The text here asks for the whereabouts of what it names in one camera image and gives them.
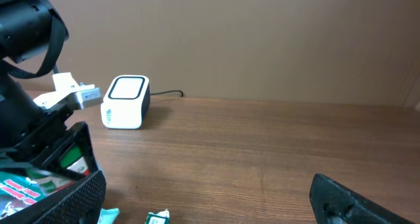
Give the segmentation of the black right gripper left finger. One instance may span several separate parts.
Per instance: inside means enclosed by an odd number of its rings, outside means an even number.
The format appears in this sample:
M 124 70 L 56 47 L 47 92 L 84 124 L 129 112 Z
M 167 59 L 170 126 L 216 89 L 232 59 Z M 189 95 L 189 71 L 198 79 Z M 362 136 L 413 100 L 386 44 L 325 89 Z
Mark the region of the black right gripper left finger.
M 1 224 L 95 224 L 106 194 L 106 179 L 98 170 L 69 187 L 1 220 Z

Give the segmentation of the green lid jar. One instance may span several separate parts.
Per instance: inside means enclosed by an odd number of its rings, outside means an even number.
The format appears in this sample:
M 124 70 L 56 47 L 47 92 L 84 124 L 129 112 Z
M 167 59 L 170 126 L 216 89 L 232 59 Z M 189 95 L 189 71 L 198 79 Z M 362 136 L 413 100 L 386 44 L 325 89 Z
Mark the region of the green lid jar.
M 70 171 L 74 171 L 83 175 L 89 174 L 88 165 L 78 146 L 69 148 L 60 159 L 60 165 Z

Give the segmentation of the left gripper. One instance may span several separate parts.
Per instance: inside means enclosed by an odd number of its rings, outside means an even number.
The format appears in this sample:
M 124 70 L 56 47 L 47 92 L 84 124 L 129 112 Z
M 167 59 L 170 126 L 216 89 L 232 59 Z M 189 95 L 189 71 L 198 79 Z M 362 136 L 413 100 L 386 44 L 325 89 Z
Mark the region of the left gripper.
M 98 171 L 89 128 L 75 123 L 69 130 L 65 121 L 73 114 L 66 104 L 49 110 L 35 105 L 1 103 L 1 161 L 27 162 L 53 175 L 78 181 L 83 173 L 61 165 L 72 148 L 78 148 L 87 164 L 87 175 Z

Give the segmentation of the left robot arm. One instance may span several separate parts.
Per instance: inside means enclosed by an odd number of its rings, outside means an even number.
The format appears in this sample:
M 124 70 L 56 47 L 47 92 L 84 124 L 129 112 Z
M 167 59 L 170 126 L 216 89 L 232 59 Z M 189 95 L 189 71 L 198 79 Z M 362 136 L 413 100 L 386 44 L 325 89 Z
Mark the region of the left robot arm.
M 88 157 L 88 170 L 97 171 L 86 124 L 65 125 L 75 106 L 60 99 L 42 108 L 16 82 L 51 72 L 67 39 L 65 23 L 49 0 L 1 0 L 1 171 L 23 175 L 36 169 L 80 180 L 84 174 L 60 164 L 74 145 Z

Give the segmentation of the teal wet wipes pack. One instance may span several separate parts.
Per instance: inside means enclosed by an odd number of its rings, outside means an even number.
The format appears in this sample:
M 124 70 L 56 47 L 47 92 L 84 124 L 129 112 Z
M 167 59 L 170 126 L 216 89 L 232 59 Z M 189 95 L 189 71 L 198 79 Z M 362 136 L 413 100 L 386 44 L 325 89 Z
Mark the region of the teal wet wipes pack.
M 113 209 L 101 209 L 97 224 L 113 224 L 120 214 L 118 208 Z

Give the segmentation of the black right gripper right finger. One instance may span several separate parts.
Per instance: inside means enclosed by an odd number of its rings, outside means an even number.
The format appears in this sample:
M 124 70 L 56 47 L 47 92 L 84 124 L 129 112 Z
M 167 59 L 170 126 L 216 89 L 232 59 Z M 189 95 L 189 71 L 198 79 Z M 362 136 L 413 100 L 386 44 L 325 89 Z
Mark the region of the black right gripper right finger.
M 413 224 L 321 173 L 313 177 L 309 199 L 317 223 Z

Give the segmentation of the green 3M gloves package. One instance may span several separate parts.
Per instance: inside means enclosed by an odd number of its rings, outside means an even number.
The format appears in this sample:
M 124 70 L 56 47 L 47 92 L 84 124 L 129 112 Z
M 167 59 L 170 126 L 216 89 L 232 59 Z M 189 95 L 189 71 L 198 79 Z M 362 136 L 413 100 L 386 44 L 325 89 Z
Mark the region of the green 3M gloves package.
M 74 180 L 37 169 L 28 169 L 23 175 L 2 171 L 1 219 L 22 211 L 73 183 Z

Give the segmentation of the green white gum pack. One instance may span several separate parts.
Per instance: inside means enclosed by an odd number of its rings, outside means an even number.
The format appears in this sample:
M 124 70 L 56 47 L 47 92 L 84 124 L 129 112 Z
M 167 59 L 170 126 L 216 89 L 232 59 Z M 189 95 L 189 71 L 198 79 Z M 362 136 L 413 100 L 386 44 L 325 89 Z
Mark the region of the green white gum pack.
M 171 218 L 169 210 L 163 210 L 158 213 L 149 212 L 145 224 L 170 224 Z

